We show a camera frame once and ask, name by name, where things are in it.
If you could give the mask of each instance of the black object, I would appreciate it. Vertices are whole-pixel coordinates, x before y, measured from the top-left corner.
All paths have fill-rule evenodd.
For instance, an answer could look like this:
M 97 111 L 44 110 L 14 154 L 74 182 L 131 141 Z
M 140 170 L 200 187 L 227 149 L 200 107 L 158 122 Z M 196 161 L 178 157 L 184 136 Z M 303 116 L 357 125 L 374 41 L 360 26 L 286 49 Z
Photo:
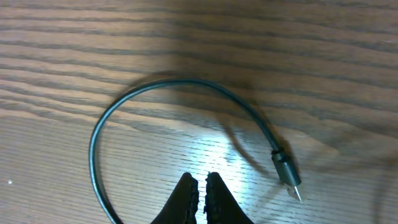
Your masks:
M 276 140 L 275 136 L 273 135 L 272 131 L 269 129 L 268 125 L 264 122 L 264 120 L 260 117 L 258 112 L 253 109 L 252 106 L 250 106 L 248 103 L 246 103 L 244 100 L 242 100 L 240 97 L 232 93 L 231 91 L 223 88 L 222 86 L 219 86 L 213 82 L 206 81 L 206 80 L 198 80 L 198 79 L 170 79 L 170 80 L 160 80 L 152 83 L 147 83 L 145 85 L 139 86 L 133 90 L 128 91 L 127 93 L 123 94 L 121 97 L 119 97 L 117 100 L 115 100 L 102 114 L 100 119 L 98 120 L 97 124 L 94 127 L 93 134 L 91 135 L 91 140 L 90 140 L 90 146 L 89 146 L 89 163 L 90 163 L 90 177 L 91 177 L 91 183 L 93 184 L 93 189 L 94 192 L 98 198 L 99 203 L 101 204 L 102 208 L 104 209 L 105 213 L 111 220 L 113 224 L 120 224 L 122 223 L 121 219 L 118 217 L 116 212 L 114 211 L 111 202 L 108 200 L 105 190 L 103 188 L 102 183 L 100 182 L 96 170 L 96 148 L 98 144 L 98 136 L 103 128 L 105 121 L 111 116 L 113 111 L 115 111 L 120 105 L 122 105 L 125 101 L 128 99 L 143 93 L 148 90 L 152 90 L 154 88 L 162 88 L 166 86 L 173 86 L 173 85 L 200 85 L 200 86 L 205 86 L 208 88 L 212 88 L 216 90 L 217 92 L 221 93 L 225 97 L 229 98 L 230 100 L 234 101 L 238 106 L 240 106 L 250 117 L 253 119 L 254 122 L 259 126 L 261 131 L 264 133 L 265 137 L 268 139 L 271 147 L 273 148 L 273 160 L 275 167 L 278 171 L 278 174 L 280 176 L 281 181 L 283 181 L 285 184 L 293 187 L 292 192 L 289 192 L 290 188 L 288 188 L 289 194 L 291 193 L 291 196 L 296 197 L 295 194 L 298 194 L 299 188 L 296 185 L 292 185 L 297 183 L 297 177 L 299 176 L 297 173 L 297 170 L 293 163 L 288 162 L 283 162 L 284 156 L 280 157 L 278 155 L 278 152 L 282 150 L 282 148 L 279 146 L 278 141 Z M 176 189 L 174 190 L 173 194 L 170 196 L 170 200 L 167 202 L 166 206 L 163 209 L 163 213 L 161 212 L 159 216 L 154 220 L 157 221 L 157 223 L 175 223 L 175 224 L 180 224 L 179 221 L 174 221 L 174 220 L 180 220 L 183 215 L 180 213 L 176 213 L 175 215 L 165 215 L 168 214 L 168 211 L 171 211 L 171 207 L 173 206 L 182 206 L 184 209 L 182 211 L 185 212 L 185 223 L 183 224 L 191 224 L 195 223 L 193 220 L 195 219 L 193 215 L 193 211 L 195 210 L 191 204 L 188 205 L 186 199 L 175 199 L 175 198 L 191 198 L 191 194 L 188 195 L 187 193 L 187 186 L 193 187 L 194 184 L 193 182 L 187 181 L 187 179 L 190 179 L 192 181 L 192 177 L 184 177 L 181 179 L 181 181 L 177 184 Z M 224 222 L 216 222 L 217 220 L 216 217 L 224 217 L 225 213 L 227 213 L 227 210 L 225 209 L 233 209 L 236 206 L 239 208 L 239 205 L 236 203 L 234 198 L 232 197 L 231 193 L 229 192 L 228 188 L 225 186 L 224 182 L 221 180 L 221 177 L 217 177 L 217 174 L 210 174 L 208 178 L 208 185 L 213 186 L 213 189 L 210 191 L 210 194 L 208 193 L 209 197 L 206 201 L 209 201 L 208 204 L 206 205 L 206 211 L 208 211 L 208 222 L 209 223 L 217 223 L 217 224 L 223 224 Z M 230 204 L 225 204 L 224 205 L 224 200 L 226 202 L 231 202 L 231 204 L 235 204 L 236 206 L 232 206 Z M 243 212 L 236 212 L 236 214 L 240 217 L 237 219 L 231 219 L 229 223 L 252 223 L 251 221 L 248 222 L 244 217 L 246 217 Z
M 190 173 L 184 173 L 151 224 L 196 224 L 198 203 L 198 181 Z
M 205 212 L 208 224 L 253 224 L 217 172 L 210 173 L 206 181 Z
M 289 185 L 298 186 L 301 184 L 301 178 L 297 172 L 292 158 L 284 150 L 272 151 L 272 161 L 274 162 L 279 179 Z

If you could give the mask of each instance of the wooden surface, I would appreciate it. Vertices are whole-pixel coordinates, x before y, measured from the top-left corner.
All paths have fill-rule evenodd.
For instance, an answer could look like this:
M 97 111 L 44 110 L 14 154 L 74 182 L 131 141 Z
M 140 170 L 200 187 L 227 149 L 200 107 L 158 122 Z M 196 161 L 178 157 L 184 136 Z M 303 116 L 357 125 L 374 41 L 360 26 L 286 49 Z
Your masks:
M 232 102 L 154 90 L 112 115 L 100 158 L 126 223 L 149 223 L 183 172 L 217 171 L 255 223 L 398 223 L 398 1 L 1 1 L 1 223 L 109 223 L 88 141 L 104 109 L 153 80 L 213 80 L 290 144 L 308 199 Z

